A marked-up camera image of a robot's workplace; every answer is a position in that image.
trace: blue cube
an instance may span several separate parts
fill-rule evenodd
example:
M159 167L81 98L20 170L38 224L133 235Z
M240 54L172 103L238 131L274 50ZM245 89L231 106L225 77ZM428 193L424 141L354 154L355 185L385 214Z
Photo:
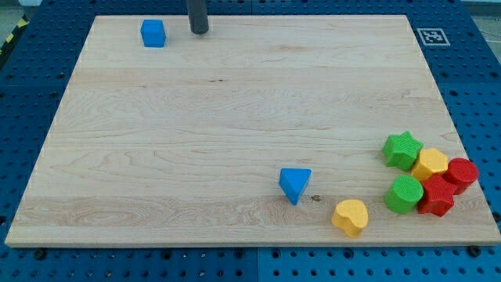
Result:
M141 36L145 47L164 47L166 38L164 22L162 20L144 20L141 26Z

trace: green block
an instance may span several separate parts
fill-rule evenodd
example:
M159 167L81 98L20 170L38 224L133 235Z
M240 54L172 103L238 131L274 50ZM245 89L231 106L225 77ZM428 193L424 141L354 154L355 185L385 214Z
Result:
M393 212L406 214L416 207L423 197L423 187L410 175L400 175L393 181L384 202Z
M388 167L397 167L406 172L413 166L421 148L423 144L406 131L401 135L388 136L382 151Z

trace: black and white square marker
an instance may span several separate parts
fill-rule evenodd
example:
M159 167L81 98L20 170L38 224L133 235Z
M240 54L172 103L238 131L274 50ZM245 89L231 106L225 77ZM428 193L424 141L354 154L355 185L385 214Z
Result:
M418 28L417 33L425 46L450 46L444 30L441 28Z

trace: blue triangular prism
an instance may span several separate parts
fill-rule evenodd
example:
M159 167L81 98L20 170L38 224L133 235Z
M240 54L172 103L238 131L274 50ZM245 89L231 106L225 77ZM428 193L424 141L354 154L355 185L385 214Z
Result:
M306 190L311 169L307 168L282 168L280 170L280 187L293 205L296 205L299 198Z

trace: yellow and black tape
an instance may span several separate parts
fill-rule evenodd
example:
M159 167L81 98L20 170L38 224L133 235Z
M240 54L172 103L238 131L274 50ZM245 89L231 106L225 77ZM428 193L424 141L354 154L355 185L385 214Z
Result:
M17 42L20 40L21 35L24 30L26 30L29 23L28 18L24 15L14 27L13 32L11 32L5 39L5 42L0 48L0 70L3 68L5 63L7 63L7 59L14 50L14 46L16 46Z

